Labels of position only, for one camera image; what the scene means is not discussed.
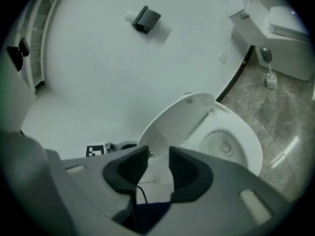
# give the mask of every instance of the toilet paper holder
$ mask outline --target toilet paper holder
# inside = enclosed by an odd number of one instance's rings
[[[132,26],[144,34],[148,34],[150,30],[154,28],[159,18],[160,14],[155,11],[149,10],[148,6],[144,6],[137,17],[132,21],[134,12],[128,12],[126,15],[126,21],[132,22]]]

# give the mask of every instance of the curved wall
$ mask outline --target curved wall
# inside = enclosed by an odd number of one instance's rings
[[[249,46],[232,30],[228,2],[61,0],[47,36],[45,84],[130,130],[109,139],[139,137],[180,94],[204,91],[217,97],[239,68]],[[125,21],[127,11],[139,12],[144,5],[162,15],[148,35]],[[221,52],[228,56],[225,64],[218,59]]]

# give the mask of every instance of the wall switch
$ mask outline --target wall switch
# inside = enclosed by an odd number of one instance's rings
[[[224,64],[226,61],[227,61],[227,55],[222,52],[220,55],[219,55],[219,59],[222,61],[222,63]]]

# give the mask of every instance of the wall-mounted dispenser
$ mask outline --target wall-mounted dispenser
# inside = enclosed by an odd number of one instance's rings
[[[20,71],[23,66],[23,57],[27,57],[30,54],[30,47],[26,39],[22,38],[20,40],[19,47],[8,46],[6,50],[15,64],[16,69]]]
[[[132,24],[132,26],[144,34],[148,34],[158,22],[160,14],[149,10],[148,6],[144,6],[139,14],[133,11],[127,12],[125,20]]]

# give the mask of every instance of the marble floor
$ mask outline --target marble floor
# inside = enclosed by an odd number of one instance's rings
[[[272,90],[265,86],[266,73],[253,52],[221,103],[257,135],[264,154],[259,176],[293,201],[303,194],[315,168],[314,79],[300,81],[275,72],[278,88]]]

